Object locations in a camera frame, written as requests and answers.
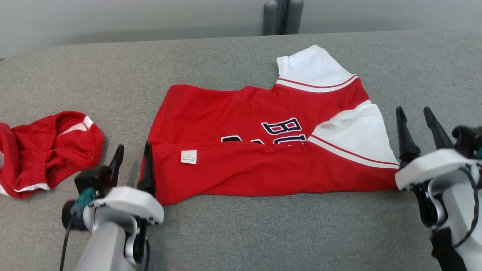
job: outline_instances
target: black cable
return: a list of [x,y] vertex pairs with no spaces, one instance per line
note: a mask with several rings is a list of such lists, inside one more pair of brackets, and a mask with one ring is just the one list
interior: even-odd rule
[[144,267],[144,271],[147,271],[149,269],[149,260],[150,260],[150,247],[149,247],[149,241],[146,239],[146,266]]
[[[479,174],[480,174],[480,171],[481,171],[481,168],[482,168],[482,164],[477,164],[477,169],[479,170]],[[477,182],[477,189],[478,190],[482,190],[482,176],[479,176],[479,181]]]
[[477,222],[479,221],[479,190],[477,189],[477,184],[475,183],[475,180],[472,177],[472,173],[470,172],[469,169],[465,167],[461,167],[460,170],[467,174],[467,177],[469,177],[469,180],[470,180],[470,185],[474,190],[474,201],[475,201],[474,218],[472,219],[470,230],[467,231],[467,233],[465,234],[464,238],[462,238],[462,240],[460,240],[456,245],[454,245],[454,249],[461,246],[461,244],[463,244],[472,235],[472,233],[475,230],[475,227],[477,226]]
[[70,228],[72,227],[73,222],[74,222],[74,215],[70,217],[67,228],[65,230],[64,246],[62,247],[62,257],[60,258],[60,269],[59,269],[60,271],[64,270],[65,251],[67,250],[68,235],[70,234]]

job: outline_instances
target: cable connector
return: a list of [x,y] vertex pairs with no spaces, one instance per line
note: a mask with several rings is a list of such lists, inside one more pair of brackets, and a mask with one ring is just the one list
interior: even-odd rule
[[84,208],[93,200],[95,200],[95,189],[90,187],[84,189],[78,199],[75,200],[74,206],[72,206],[70,209],[70,214],[77,218],[81,217],[84,212]]

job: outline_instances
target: white stripe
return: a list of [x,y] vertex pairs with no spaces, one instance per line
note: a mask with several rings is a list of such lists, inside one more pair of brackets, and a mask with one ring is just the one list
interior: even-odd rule
[[50,190],[50,187],[48,184],[44,184],[44,183],[41,183],[41,184],[34,184],[34,185],[29,185],[29,186],[26,186],[20,190],[17,190],[17,189],[14,189],[15,192],[24,192],[24,191],[32,191],[32,190],[35,190],[35,189],[43,189],[43,190]]
[[364,165],[371,166],[371,167],[379,167],[379,168],[395,168],[395,169],[399,168],[398,165],[378,163],[378,162],[373,162],[373,161],[370,161],[370,160],[363,159],[363,158],[358,157],[356,155],[353,155],[353,154],[344,152],[342,150],[339,150],[337,148],[334,148],[333,146],[330,146],[330,145],[324,143],[323,141],[320,141],[317,138],[314,138],[312,136],[310,136],[308,138],[308,141],[311,142],[311,143],[314,143],[314,144],[322,147],[323,149],[325,149],[329,152],[332,152],[332,153],[334,153],[338,156],[341,156],[343,158],[346,158],[348,160],[351,160],[351,161],[354,161],[354,162],[357,162],[357,163],[360,163],[360,164],[364,164]]
[[328,88],[309,87],[309,86],[300,85],[300,84],[297,84],[297,83],[291,83],[291,82],[279,80],[279,79],[276,81],[276,84],[284,85],[284,86],[287,86],[287,87],[292,87],[292,88],[299,89],[299,90],[321,93],[321,92],[331,92],[331,91],[342,89],[342,88],[348,86],[349,84],[351,84],[357,78],[358,78],[358,76],[353,76],[353,78],[351,80],[349,80],[348,82],[346,82],[342,85],[339,85],[339,86],[336,86],[336,87],[328,87]]
[[0,194],[2,194],[2,195],[7,195],[7,196],[10,197],[10,195],[7,193],[7,191],[5,191],[5,189],[3,189],[3,186],[2,186],[2,185],[0,185]]
[[70,133],[70,132],[75,131],[75,130],[87,131],[87,126],[85,126],[85,124],[83,122],[80,122],[80,123],[68,128],[67,130],[65,130],[63,133],[61,133],[58,136],[65,135],[65,134]]

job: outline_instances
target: clothing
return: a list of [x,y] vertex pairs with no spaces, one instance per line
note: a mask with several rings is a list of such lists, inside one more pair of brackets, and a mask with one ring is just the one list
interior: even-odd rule
[[0,122],[0,194],[24,199],[100,162],[104,135],[85,114],[64,111],[10,128]]
[[147,139],[162,204],[396,189],[398,163],[358,76],[316,45],[277,61],[271,90],[169,89]]

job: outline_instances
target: white sleeve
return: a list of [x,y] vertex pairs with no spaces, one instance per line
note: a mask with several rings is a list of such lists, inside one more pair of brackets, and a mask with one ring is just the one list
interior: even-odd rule
[[361,164],[399,168],[376,104],[363,104],[338,113],[319,124],[308,141]]
[[324,49],[313,45],[292,56],[277,58],[280,79],[318,87],[346,83],[355,75],[347,72]]

